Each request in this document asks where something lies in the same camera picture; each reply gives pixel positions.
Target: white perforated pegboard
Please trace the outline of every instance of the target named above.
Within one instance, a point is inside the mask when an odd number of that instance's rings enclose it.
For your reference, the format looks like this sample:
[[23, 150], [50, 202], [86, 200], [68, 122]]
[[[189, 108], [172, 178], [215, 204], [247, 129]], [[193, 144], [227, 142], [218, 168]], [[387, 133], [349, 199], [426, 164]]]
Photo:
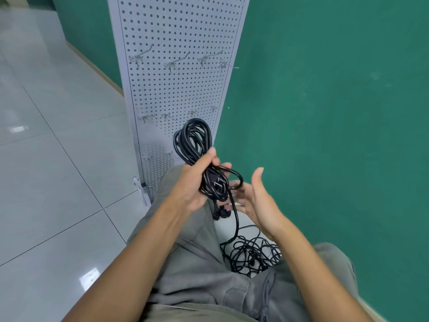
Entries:
[[108, 1], [140, 180], [152, 199], [180, 162], [174, 132], [200, 117], [216, 134], [249, 0]]

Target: tangled black cable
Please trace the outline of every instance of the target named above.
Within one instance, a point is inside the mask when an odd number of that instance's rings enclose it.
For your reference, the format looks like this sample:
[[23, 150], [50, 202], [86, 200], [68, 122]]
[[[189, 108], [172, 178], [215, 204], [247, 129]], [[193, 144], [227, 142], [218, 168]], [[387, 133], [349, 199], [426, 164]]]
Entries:
[[[208, 124], [202, 119], [190, 119], [181, 130], [174, 133], [173, 146], [174, 150], [185, 163], [194, 165], [212, 146], [212, 133], [210, 132]], [[240, 184], [231, 187], [223, 171], [236, 175], [240, 180]], [[239, 216], [237, 214], [236, 205], [232, 200], [233, 195], [231, 194], [231, 190], [237, 190], [242, 185], [243, 177], [231, 168], [213, 166], [210, 164], [202, 175], [200, 192], [213, 200], [215, 205], [216, 201], [226, 201], [229, 197], [236, 217], [236, 232], [234, 236], [227, 242], [221, 243], [221, 245], [233, 242], [238, 236]], [[222, 210], [217, 210], [213, 218], [215, 217], [217, 217], [217, 219], [219, 219], [219, 217], [226, 218], [226, 214]]]
[[[173, 146], [184, 162], [194, 165], [212, 146], [212, 133], [208, 124], [202, 119], [190, 119], [181, 130], [176, 131], [174, 134]], [[230, 172], [236, 175], [240, 180], [239, 185], [231, 187], [228, 178], [223, 172]], [[260, 231], [256, 237], [250, 240], [238, 235], [240, 229], [256, 227], [256, 225], [239, 227], [239, 216], [231, 190], [237, 190], [242, 185], [243, 177], [238, 172], [231, 168], [210, 164], [202, 175], [200, 192], [213, 200], [215, 210], [212, 216], [214, 220], [227, 218], [231, 215], [231, 211], [226, 210], [224, 206], [219, 207], [217, 201], [226, 201], [228, 198], [231, 200], [236, 218], [236, 231], [232, 238], [220, 244], [223, 259], [228, 260], [231, 271], [251, 277], [253, 273], [264, 271], [277, 263], [281, 254], [277, 245], [270, 244], [267, 239], [260, 236]], [[239, 240], [233, 244], [233, 250], [229, 255], [226, 254], [226, 245], [236, 239]], [[269, 249], [271, 253], [266, 254], [264, 249]]]

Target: person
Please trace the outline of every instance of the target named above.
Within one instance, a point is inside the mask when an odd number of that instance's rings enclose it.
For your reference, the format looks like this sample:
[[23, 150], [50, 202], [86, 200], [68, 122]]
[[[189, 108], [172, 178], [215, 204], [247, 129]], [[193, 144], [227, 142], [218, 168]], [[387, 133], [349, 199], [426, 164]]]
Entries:
[[213, 203], [198, 191], [210, 164], [220, 165], [214, 148], [193, 166], [169, 169], [127, 247], [63, 322], [372, 321], [357, 302], [350, 260], [332, 244], [311, 246], [265, 190], [263, 168], [233, 198], [283, 258], [253, 278], [229, 271]]

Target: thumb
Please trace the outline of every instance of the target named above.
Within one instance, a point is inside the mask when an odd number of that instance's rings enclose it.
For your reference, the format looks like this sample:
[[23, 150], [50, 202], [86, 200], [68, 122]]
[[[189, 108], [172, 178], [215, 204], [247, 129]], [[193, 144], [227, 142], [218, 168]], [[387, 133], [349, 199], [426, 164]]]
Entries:
[[213, 158], [216, 157], [216, 149], [211, 147], [201, 158], [192, 166], [195, 172], [202, 174], [210, 165]]
[[266, 193], [264, 184], [262, 183], [262, 172], [264, 171], [263, 167], [256, 168], [255, 172], [252, 175], [252, 186], [255, 192], [255, 195], [260, 195], [261, 193]]

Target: power cord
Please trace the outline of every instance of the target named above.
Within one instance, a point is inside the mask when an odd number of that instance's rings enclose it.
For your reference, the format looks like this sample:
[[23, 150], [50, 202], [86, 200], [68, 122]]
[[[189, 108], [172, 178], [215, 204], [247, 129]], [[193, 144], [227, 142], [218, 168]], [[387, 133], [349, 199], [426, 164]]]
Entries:
[[[212, 133], [208, 124], [199, 118], [190, 119], [181, 130], [174, 133], [173, 146], [174, 150], [185, 163], [194, 165], [212, 146]], [[231, 187], [224, 172], [236, 175], [240, 180], [239, 185]], [[243, 177], [238, 172], [231, 168], [210, 164], [202, 175], [199, 190], [214, 202], [215, 210], [212, 214], [214, 220], [231, 216], [231, 211], [226, 210], [224, 206], [219, 207], [217, 205], [217, 201], [223, 202], [228, 200], [228, 198], [231, 199], [236, 219], [236, 231], [232, 238], [220, 244], [223, 259], [228, 260], [231, 271], [251, 277], [253, 273], [264, 271], [278, 262], [281, 254], [277, 245], [270, 244], [265, 238], [260, 237], [260, 231], [258, 236], [250, 240], [238, 235], [240, 229], [252, 226], [256, 227], [255, 225], [239, 227], [239, 216], [231, 190], [237, 190], [242, 185]], [[226, 245], [232, 243], [237, 238], [239, 240], [234, 243], [232, 252], [229, 255], [226, 254]], [[261, 245], [256, 243], [257, 240], [262, 241]], [[270, 249], [271, 254], [266, 255], [263, 249]]]

